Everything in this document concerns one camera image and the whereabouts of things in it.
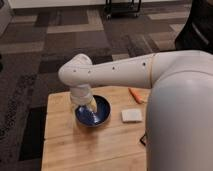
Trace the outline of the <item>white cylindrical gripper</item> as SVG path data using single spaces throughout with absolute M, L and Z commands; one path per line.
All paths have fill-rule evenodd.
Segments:
M 76 105 L 79 106 L 79 113 L 86 113 L 86 104 L 90 103 L 90 107 L 93 112 L 97 112 L 97 103 L 95 97 L 93 97 L 91 86 L 89 84 L 78 85 L 70 88 L 70 99 Z

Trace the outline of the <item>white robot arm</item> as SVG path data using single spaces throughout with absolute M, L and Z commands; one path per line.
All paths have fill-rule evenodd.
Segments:
M 77 104 L 92 100 L 92 85 L 148 88 L 147 171 L 213 171 L 213 54 L 170 51 L 96 65 L 78 54 L 58 76 Z

